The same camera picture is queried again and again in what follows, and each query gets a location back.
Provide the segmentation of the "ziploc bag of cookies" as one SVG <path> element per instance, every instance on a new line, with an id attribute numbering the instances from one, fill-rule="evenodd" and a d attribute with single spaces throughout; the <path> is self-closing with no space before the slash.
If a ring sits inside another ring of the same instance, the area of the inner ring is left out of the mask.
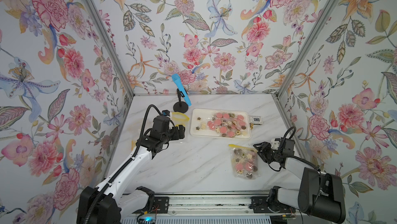
<path id="1" fill-rule="evenodd" d="M 228 145 L 232 172 L 235 177 L 253 180 L 258 176 L 257 152 L 253 147 Z"/>
<path id="2" fill-rule="evenodd" d="M 189 123 L 190 118 L 187 115 L 185 115 L 184 113 L 172 112 L 171 120 L 173 121 L 173 123 L 176 126 L 178 126 L 178 125 L 186 126 Z"/>

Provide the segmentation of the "ziploc bag yellow duck print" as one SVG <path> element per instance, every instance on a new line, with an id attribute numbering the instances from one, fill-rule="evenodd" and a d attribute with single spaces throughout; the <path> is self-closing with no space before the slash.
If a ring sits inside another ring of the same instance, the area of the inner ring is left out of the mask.
<path id="1" fill-rule="evenodd" d="M 136 143 L 137 143 L 137 141 L 135 141 L 135 140 L 132 140 L 132 141 L 131 141 L 131 151 L 132 151 L 132 152 L 134 151 L 134 149 L 135 149 L 135 147 L 136 147 Z"/>

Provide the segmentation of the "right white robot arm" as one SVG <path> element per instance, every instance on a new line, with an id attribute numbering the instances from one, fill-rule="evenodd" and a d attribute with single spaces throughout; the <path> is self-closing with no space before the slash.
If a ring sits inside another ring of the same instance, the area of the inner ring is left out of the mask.
<path id="1" fill-rule="evenodd" d="M 295 142 L 279 138 L 254 144 L 258 157 L 270 165 L 278 163 L 281 169 L 300 179 L 299 190 L 273 187 L 265 205 L 273 213 L 294 208 L 303 214 L 318 217 L 335 224 L 346 219 L 343 184 L 340 177 L 321 171 L 313 163 L 295 156 Z"/>

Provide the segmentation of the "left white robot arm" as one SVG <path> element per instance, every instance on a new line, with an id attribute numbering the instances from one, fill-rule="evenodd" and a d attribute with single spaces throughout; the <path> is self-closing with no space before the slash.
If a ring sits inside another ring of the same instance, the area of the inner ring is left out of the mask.
<path id="1" fill-rule="evenodd" d="M 170 141 L 182 140 L 185 127 L 175 125 L 171 118 L 159 115 L 154 118 L 152 128 L 142 131 L 136 147 L 110 176 L 96 187 L 86 187 L 80 195 L 77 223 L 120 224 L 128 215 L 148 213 L 154 205 L 155 193 L 137 187 L 131 194 L 125 191 L 131 181 Z"/>

